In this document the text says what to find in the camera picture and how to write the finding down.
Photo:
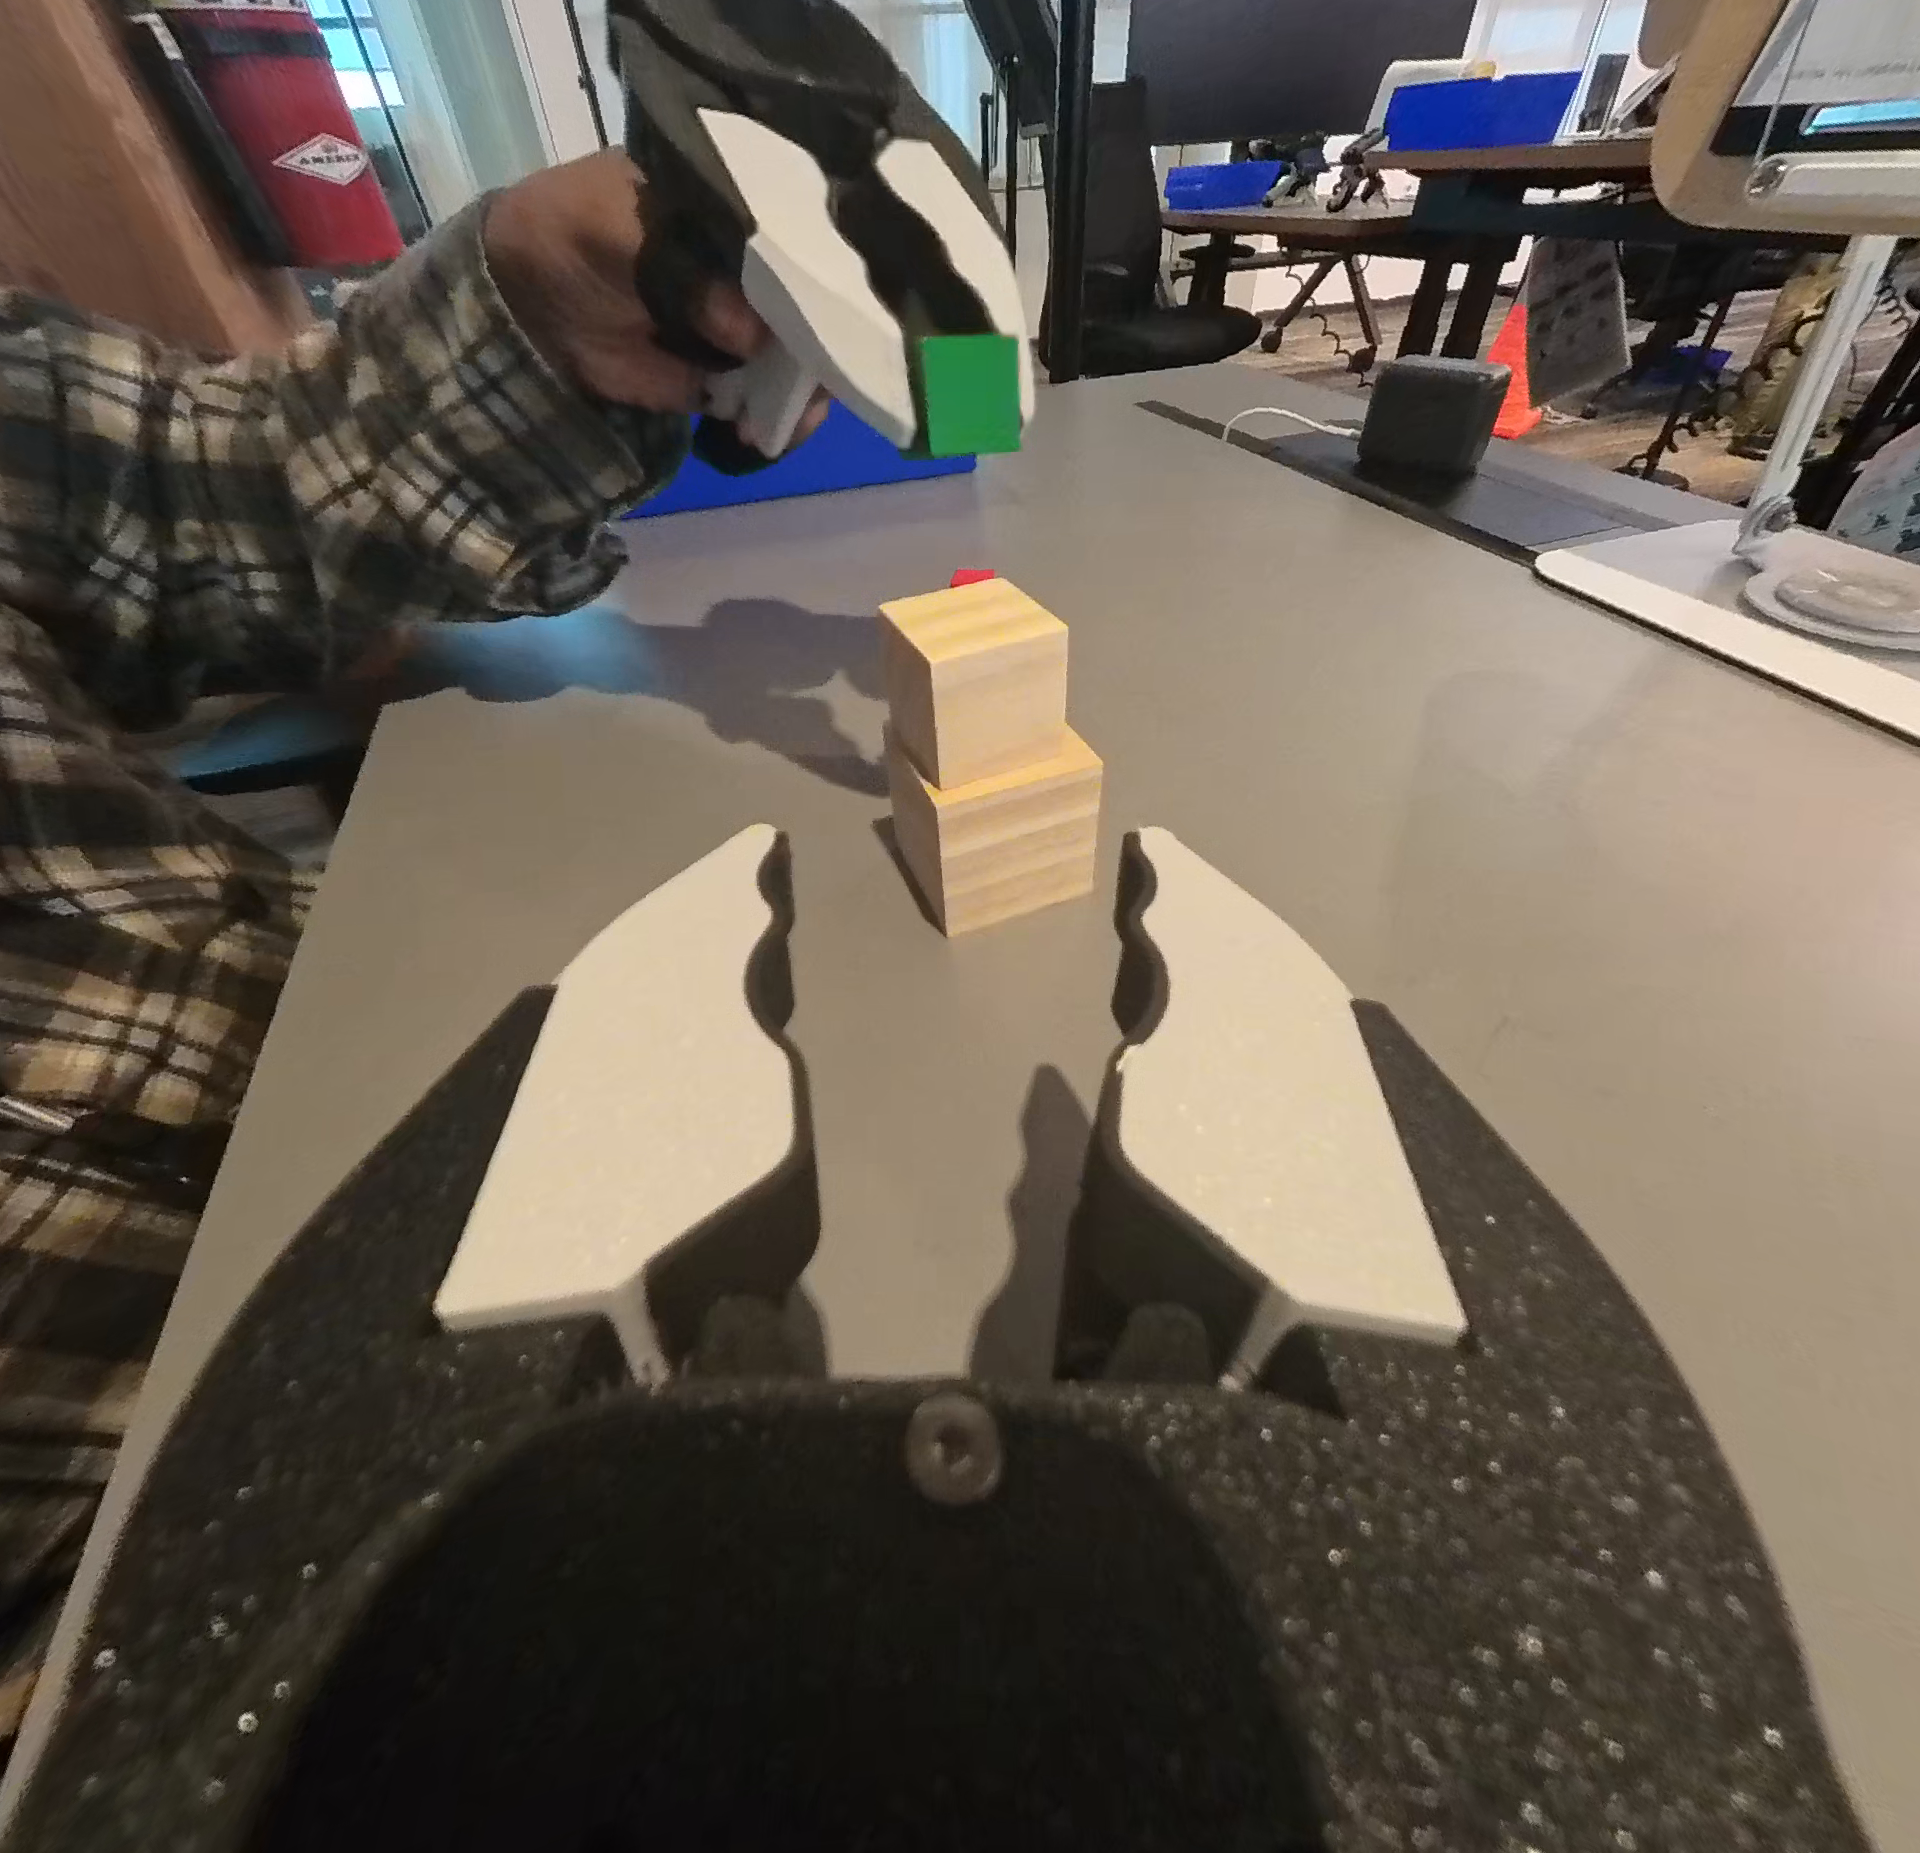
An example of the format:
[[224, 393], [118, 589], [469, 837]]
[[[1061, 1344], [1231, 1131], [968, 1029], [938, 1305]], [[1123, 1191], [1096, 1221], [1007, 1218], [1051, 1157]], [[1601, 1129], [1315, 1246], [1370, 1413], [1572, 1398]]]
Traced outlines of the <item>person's plaid shirt torso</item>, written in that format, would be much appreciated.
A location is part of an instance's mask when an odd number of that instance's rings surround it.
[[5, 1710], [53, 1638], [314, 880], [5, 608]]

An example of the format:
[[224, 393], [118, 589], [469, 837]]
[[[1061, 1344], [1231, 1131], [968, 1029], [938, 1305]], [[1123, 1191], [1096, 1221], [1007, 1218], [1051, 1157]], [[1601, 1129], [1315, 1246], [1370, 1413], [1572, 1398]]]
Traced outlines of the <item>small plain wooden cube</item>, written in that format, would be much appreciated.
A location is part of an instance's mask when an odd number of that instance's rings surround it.
[[889, 733], [938, 790], [1052, 760], [1069, 733], [1069, 625], [1003, 576], [876, 608]]

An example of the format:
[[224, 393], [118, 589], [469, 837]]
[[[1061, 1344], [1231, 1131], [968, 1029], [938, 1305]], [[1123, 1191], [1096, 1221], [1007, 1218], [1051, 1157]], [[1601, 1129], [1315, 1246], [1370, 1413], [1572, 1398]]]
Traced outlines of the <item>printed paper sign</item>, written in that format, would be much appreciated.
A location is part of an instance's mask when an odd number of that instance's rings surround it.
[[1597, 391], [1631, 365], [1621, 247], [1539, 235], [1525, 266], [1525, 375], [1535, 406]]

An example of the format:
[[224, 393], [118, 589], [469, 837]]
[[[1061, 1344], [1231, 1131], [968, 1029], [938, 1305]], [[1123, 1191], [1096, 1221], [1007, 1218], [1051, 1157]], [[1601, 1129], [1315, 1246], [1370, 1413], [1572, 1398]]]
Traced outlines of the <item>large plain wooden cube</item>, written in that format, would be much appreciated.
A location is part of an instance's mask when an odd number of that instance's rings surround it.
[[897, 735], [885, 764], [902, 871], [945, 937], [1091, 894], [1104, 765], [1075, 730], [1045, 759], [955, 788], [931, 784]]

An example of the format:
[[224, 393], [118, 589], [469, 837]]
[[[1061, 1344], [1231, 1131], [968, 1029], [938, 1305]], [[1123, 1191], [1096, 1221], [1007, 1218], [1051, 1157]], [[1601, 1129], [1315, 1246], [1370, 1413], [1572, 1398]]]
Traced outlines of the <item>beige framed screen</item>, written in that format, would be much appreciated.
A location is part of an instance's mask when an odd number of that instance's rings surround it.
[[1647, 0], [1657, 198], [1742, 233], [1919, 233], [1919, 0]]

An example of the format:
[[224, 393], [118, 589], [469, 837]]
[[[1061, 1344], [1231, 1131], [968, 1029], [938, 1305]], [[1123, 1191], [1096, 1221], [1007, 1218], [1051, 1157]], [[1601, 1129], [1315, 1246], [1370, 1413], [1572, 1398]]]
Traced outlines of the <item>green wooden cube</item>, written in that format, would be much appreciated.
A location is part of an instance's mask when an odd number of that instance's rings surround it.
[[930, 332], [908, 347], [917, 425], [902, 452], [962, 459], [1023, 448], [1031, 353], [1007, 332]]

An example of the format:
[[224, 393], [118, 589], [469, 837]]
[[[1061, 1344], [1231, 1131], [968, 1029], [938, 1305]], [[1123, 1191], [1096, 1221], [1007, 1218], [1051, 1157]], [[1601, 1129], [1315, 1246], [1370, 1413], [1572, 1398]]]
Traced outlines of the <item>orange traffic cone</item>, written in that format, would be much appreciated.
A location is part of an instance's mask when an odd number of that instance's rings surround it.
[[1486, 359], [1508, 369], [1494, 436], [1525, 439], [1546, 421], [1546, 411], [1537, 404], [1528, 376], [1528, 307], [1522, 298], [1516, 298], [1508, 308]]

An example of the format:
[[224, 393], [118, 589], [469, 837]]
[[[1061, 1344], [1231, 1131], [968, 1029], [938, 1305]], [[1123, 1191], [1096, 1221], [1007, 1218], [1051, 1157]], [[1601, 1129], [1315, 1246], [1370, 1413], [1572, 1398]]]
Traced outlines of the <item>black fabric speaker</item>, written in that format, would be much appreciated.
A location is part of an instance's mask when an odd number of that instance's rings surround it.
[[1358, 466], [1433, 481], [1477, 475], [1511, 380], [1508, 363], [1490, 359], [1392, 358], [1373, 375]]

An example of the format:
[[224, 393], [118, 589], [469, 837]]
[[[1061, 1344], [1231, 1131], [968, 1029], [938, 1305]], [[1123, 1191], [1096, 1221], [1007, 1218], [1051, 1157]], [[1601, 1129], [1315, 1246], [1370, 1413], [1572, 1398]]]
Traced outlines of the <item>wooden desk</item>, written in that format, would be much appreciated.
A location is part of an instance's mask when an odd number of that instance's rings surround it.
[[1841, 233], [1711, 229], [1680, 221], [1651, 181], [1651, 139], [1576, 139], [1478, 148], [1467, 152], [1373, 152], [1366, 165], [1418, 179], [1411, 207], [1363, 214], [1241, 207], [1213, 212], [1164, 209], [1175, 235], [1200, 235], [1192, 253], [1192, 301], [1223, 304], [1233, 266], [1231, 247], [1272, 237], [1281, 247], [1323, 255], [1414, 257], [1414, 286], [1398, 353], [1475, 358], [1494, 308], [1500, 274], [1532, 237], [1613, 243], [1618, 247], [1699, 247], [1731, 257], [1742, 272], [1770, 247], [1828, 253], [1846, 247]]

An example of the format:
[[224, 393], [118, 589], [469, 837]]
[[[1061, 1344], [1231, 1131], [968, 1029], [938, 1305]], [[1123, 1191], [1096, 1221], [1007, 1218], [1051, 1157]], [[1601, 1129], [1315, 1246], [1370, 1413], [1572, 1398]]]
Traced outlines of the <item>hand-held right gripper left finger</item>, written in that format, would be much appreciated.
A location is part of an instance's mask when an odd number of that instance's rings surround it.
[[435, 1297], [447, 1332], [601, 1318], [642, 1385], [825, 1375], [791, 867], [748, 824], [563, 965]]

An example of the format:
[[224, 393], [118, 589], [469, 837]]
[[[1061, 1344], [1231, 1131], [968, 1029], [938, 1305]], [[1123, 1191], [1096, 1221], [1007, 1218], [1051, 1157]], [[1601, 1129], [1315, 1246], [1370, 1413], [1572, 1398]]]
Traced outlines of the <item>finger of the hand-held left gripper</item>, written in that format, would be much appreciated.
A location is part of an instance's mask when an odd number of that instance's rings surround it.
[[1026, 421], [1036, 407], [1032, 349], [1018, 272], [974, 179], [930, 139], [897, 137], [838, 184], [840, 233], [863, 255], [883, 304], [910, 341], [930, 332], [1007, 332], [1031, 353]]
[[823, 165], [744, 113], [703, 108], [697, 117], [750, 219], [742, 293], [796, 376], [771, 407], [785, 411], [821, 385], [889, 444], [914, 445], [921, 407], [908, 337], [833, 219]]

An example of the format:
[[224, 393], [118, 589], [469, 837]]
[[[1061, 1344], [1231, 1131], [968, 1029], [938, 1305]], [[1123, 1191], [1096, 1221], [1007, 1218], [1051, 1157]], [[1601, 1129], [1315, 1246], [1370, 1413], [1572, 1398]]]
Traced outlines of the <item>large black monitor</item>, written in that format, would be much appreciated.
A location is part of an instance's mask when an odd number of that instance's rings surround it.
[[1156, 145], [1356, 135], [1388, 65], [1458, 59], [1478, 0], [1131, 0]]

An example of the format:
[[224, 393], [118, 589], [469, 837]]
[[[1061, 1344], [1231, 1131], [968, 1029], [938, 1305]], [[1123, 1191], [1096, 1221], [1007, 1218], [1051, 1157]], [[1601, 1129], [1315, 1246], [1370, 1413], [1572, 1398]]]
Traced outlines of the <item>white desk pad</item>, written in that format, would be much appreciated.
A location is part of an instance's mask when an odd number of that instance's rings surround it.
[[1863, 726], [1919, 743], [1915, 626], [1887, 631], [1802, 607], [1817, 586], [1870, 586], [1915, 625], [1915, 562], [1789, 530], [1740, 553], [1740, 520], [1676, 525], [1539, 553], [1535, 576]]

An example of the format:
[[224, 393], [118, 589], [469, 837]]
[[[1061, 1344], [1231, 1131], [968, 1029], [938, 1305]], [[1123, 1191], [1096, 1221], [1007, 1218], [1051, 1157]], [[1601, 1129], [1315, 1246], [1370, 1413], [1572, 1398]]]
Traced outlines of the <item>blue chair seat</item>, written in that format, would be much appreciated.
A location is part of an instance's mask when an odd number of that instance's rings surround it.
[[310, 694], [217, 702], [214, 719], [164, 737], [170, 770], [196, 791], [288, 784], [352, 790], [388, 708], [442, 692], [519, 705], [571, 689], [632, 692], [652, 675], [644, 629], [608, 607], [565, 617], [407, 631], [371, 665]]

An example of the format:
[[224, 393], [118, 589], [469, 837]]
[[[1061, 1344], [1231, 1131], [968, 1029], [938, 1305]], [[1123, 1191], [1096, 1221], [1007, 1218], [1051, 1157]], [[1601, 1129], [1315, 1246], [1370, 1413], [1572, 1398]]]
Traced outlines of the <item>red fire extinguisher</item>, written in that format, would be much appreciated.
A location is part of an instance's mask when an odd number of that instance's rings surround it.
[[214, 120], [247, 229], [273, 266], [332, 276], [405, 248], [306, 0], [146, 0]]

